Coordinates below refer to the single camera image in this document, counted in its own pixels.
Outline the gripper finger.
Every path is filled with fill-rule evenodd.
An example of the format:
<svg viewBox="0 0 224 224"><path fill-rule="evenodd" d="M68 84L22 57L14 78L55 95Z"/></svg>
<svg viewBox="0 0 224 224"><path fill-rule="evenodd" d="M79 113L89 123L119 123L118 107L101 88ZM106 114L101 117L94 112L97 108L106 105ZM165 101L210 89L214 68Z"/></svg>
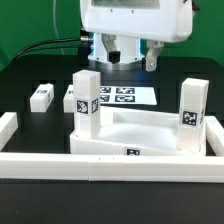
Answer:
<svg viewBox="0 0 224 224"><path fill-rule="evenodd" d="M157 59L162 52L164 43L162 41L147 41L148 52L145 56L144 69L148 72L155 71L157 68Z"/></svg>
<svg viewBox="0 0 224 224"><path fill-rule="evenodd" d="M107 52L107 60L112 64L117 64L120 62L120 52L117 50L116 47L116 36L115 35L108 35L103 34L102 37L103 46Z"/></svg>

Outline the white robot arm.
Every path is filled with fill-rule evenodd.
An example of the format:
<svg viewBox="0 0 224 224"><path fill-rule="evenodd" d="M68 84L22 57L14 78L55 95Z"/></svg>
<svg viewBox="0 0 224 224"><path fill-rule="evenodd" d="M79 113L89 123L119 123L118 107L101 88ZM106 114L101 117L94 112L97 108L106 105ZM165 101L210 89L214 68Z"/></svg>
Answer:
<svg viewBox="0 0 224 224"><path fill-rule="evenodd" d="M82 25L93 35L88 59L108 69L144 60L154 71L166 43L191 35L199 10L195 0L80 0Z"/></svg>

